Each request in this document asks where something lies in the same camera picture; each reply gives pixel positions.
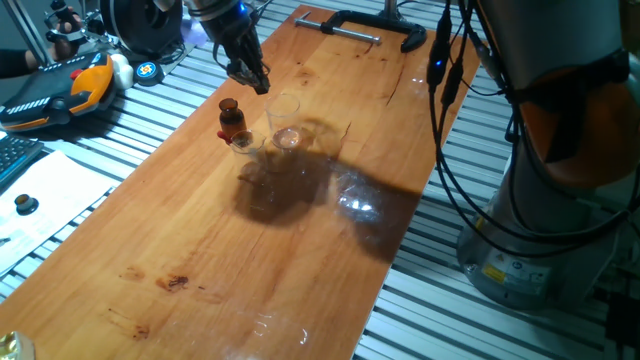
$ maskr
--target white paper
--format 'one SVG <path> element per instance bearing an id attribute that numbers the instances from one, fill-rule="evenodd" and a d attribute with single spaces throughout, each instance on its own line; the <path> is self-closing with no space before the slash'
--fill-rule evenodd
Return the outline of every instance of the white paper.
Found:
<path id="1" fill-rule="evenodd" d="M 56 151 L 33 164 L 0 196 L 0 274 L 42 245 L 104 195 L 111 183 Z M 38 209 L 20 216 L 14 203 L 27 194 Z"/>

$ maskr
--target sticker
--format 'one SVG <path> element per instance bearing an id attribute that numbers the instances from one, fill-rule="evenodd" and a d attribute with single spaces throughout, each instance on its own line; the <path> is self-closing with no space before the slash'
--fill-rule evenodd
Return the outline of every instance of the sticker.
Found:
<path id="1" fill-rule="evenodd" d="M 504 283 L 504 278 L 507 276 L 504 271 L 491 264 L 487 264 L 484 269 L 482 269 L 482 272 L 489 278 L 499 282 L 500 284 Z"/>
<path id="2" fill-rule="evenodd" d="M 482 216 L 478 216 L 478 220 L 476 221 L 476 229 L 480 230 L 484 226 L 484 218 Z"/>
<path id="3" fill-rule="evenodd" d="M 156 64 L 152 62 L 146 62 L 138 66 L 136 72 L 140 77 L 149 77 L 156 72 Z"/>
<path id="4" fill-rule="evenodd" d="M 549 279 L 551 268 L 533 265 L 515 259 L 497 250 L 489 253 L 482 272 L 507 289 L 525 294 L 539 295 Z"/>

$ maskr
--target wood grain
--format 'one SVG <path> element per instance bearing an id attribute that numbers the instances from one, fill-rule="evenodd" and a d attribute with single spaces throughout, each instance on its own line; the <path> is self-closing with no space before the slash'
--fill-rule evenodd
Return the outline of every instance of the wood grain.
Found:
<path id="1" fill-rule="evenodd" d="M 309 10 L 331 15 L 302 6 L 263 46 L 270 93 L 296 94 L 315 134 L 305 174 L 237 179 L 217 104 L 237 99 L 266 133 L 265 97 L 225 82 L 0 305 L 0 333 L 26 334 L 39 360 L 351 356 L 434 166 L 434 34 L 401 54 L 400 34 L 345 26 L 376 47 L 295 28 Z M 345 191 L 377 218 L 341 208 Z"/>

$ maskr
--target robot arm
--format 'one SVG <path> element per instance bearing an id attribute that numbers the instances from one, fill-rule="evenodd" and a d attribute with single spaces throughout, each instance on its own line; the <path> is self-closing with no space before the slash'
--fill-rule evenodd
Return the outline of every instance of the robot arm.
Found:
<path id="1" fill-rule="evenodd" d="M 222 45 L 229 64 L 220 64 L 230 78 L 253 87 L 257 94 L 269 91 L 268 67 L 262 62 L 262 50 L 255 25 L 258 14 L 241 0 L 187 0 L 189 14 L 200 21 L 216 46 Z"/>

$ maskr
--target yellow label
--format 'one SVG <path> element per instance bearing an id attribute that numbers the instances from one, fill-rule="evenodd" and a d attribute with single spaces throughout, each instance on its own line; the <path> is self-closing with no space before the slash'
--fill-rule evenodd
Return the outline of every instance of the yellow label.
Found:
<path id="1" fill-rule="evenodd" d="M 504 271 L 499 270 L 491 264 L 487 264 L 484 269 L 482 269 L 482 272 L 500 284 L 504 283 L 504 278 L 507 276 Z"/>
<path id="2" fill-rule="evenodd" d="M 478 230 L 482 229 L 483 225 L 484 225 L 484 218 L 480 216 L 478 217 L 478 221 L 476 221 L 476 229 Z"/>

